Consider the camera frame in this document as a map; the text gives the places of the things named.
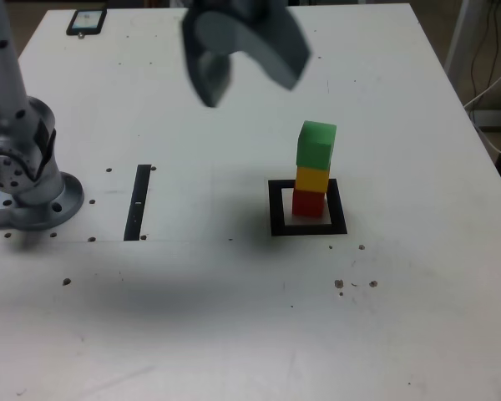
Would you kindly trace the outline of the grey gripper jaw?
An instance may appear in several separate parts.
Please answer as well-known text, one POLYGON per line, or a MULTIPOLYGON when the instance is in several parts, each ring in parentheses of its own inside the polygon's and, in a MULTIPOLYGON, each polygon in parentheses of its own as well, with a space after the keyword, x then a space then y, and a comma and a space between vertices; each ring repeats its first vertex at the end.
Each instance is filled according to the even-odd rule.
POLYGON ((181 23, 190 82, 210 108, 218 105, 230 83, 232 6, 232 1, 194 1, 181 23))
POLYGON ((311 51, 283 1, 199 1, 195 11, 195 37, 205 52, 200 77, 209 91, 226 90, 230 56, 238 52, 253 58, 281 87, 296 86, 311 51))

